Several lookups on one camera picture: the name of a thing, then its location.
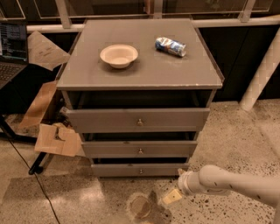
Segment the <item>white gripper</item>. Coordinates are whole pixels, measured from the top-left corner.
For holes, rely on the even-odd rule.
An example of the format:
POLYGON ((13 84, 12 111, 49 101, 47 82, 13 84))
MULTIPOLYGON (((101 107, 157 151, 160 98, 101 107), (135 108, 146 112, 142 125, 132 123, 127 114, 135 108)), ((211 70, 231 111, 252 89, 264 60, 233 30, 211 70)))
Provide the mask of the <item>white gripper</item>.
POLYGON ((178 175, 178 189, 171 190, 162 198, 163 203, 166 205, 181 200, 181 193, 184 195, 194 195, 201 192, 200 179, 197 172, 185 171, 179 168, 178 175))

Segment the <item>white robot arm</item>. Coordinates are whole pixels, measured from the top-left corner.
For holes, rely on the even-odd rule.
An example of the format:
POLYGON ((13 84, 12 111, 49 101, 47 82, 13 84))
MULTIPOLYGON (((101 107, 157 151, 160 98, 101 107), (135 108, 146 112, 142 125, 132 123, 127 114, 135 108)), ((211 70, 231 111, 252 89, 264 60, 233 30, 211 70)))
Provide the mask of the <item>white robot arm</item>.
POLYGON ((163 196, 161 201, 168 205, 183 196, 199 193, 222 195, 230 191, 275 208, 273 224, 280 224, 280 178, 232 173, 211 164, 198 171, 178 169, 178 187, 163 196))

